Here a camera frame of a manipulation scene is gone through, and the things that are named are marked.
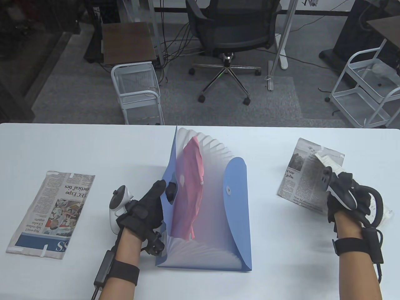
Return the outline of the person's right hand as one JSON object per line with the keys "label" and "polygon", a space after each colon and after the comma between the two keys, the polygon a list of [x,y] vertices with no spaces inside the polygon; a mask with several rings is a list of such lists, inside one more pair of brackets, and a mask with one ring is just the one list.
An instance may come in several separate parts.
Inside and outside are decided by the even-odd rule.
{"label": "person's right hand", "polygon": [[328,192],[327,218],[329,223],[335,222],[334,215],[342,211],[365,227],[377,227],[376,220],[367,219],[370,216],[370,204],[373,189],[358,184],[350,173],[334,173],[330,167],[325,168],[322,182]]}

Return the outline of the person's left hand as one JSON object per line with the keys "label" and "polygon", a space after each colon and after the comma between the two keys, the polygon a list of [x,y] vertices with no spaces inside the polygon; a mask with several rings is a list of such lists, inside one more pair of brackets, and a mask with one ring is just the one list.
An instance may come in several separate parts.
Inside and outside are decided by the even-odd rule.
{"label": "person's left hand", "polygon": [[125,201],[128,196],[125,186],[115,190],[109,208],[111,215],[116,217],[114,224],[120,229],[129,229],[141,241],[148,244],[162,244],[160,234],[154,229],[159,228],[164,220],[161,196],[166,193],[169,204],[173,203],[178,190],[176,183],[166,183],[165,180],[156,181],[151,189],[139,200]]}

